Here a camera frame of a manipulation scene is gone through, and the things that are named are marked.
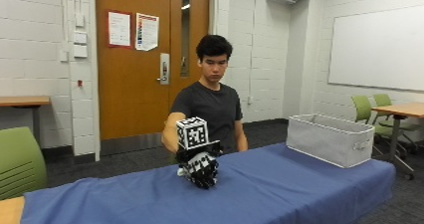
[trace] man's arm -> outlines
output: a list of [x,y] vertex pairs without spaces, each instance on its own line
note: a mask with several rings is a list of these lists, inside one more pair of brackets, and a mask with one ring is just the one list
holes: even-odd
[[176,153],[177,151],[176,121],[183,119],[185,119],[185,115],[181,112],[171,112],[164,123],[162,144],[171,153]]
[[245,135],[243,134],[240,120],[236,120],[233,122],[233,137],[235,137],[235,142],[236,142],[236,150],[245,151],[248,149],[247,138],[245,138]]

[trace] table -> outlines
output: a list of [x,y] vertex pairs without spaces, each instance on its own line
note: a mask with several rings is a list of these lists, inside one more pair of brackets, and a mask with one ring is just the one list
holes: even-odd
[[393,114],[393,131],[389,144],[389,153],[374,156],[372,158],[391,162],[406,173],[405,178],[411,180],[413,169],[395,155],[398,126],[399,119],[403,119],[407,116],[419,118],[424,117],[424,103],[407,103],[388,107],[376,107],[372,108],[372,110],[376,112],[389,112]]
[[38,107],[50,104],[50,98],[41,97],[0,97],[0,107],[31,110],[33,134],[39,144],[39,111]]
[[23,197],[15,197],[0,201],[0,223],[17,224],[19,223],[23,210]]
[[340,168],[279,143],[217,163],[209,190],[170,165],[25,193],[21,223],[348,224],[391,196],[394,167],[384,161]]

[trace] blue tablecloth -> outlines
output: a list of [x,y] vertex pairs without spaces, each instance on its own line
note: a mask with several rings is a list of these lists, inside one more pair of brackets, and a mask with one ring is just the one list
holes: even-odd
[[209,190],[171,165],[25,193],[21,223],[346,224],[391,196],[394,168],[382,161],[341,169],[280,143],[217,163]]

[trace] storage bin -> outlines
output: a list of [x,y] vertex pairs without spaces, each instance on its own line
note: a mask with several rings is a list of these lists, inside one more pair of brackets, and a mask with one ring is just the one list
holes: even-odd
[[320,114],[288,118],[285,145],[338,166],[352,167],[370,158],[373,126]]

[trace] chair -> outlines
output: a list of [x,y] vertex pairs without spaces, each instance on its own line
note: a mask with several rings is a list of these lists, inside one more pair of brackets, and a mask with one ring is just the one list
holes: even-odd
[[43,157],[29,128],[0,130],[0,200],[45,187]]
[[[389,99],[386,94],[376,94],[376,95],[373,95],[373,99],[374,99],[374,103],[378,107],[386,107],[386,106],[391,105],[390,99]],[[374,119],[373,119],[372,124],[376,124],[376,121],[381,116],[385,116],[385,120],[380,121],[378,124],[381,126],[391,127],[393,120],[389,120],[390,113],[386,113],[386,112],[377,112],[377,114],[374,115]],[[419,125],[413,124],[413,123],[399,122],[398,129],[403,130],[403,131],[415,131],[419,129]],[[414,143],[414,141],[411,141],[410,137],[405,133],[402,133],[402,136],[406,138],[406,140],[409,141],[409,143],[414,147],[414,149],[410,150],[410,152],[413,153],[418,149],[418,145]]]
[[[354,122],[357,121],[364,121],[364,123],[369,122],[370,119],[370,102],[366,96],[353,96],[352,97],[353,103],[354,103],[354,108],[356,108],[356,118],[354,118]],[[391,137],[391,127],[389,126],[381,126],[381,125],[373,125],[374,128],[374,135],[377,137],[380,137],[378,139],[382,140],[388,146],[389,146],[389,142],[384,139],[388,138],[390,139]],[[397,145],[397,154],[401,158],[405,158],[406,156],[406,150],[402,148],[402,146]]]

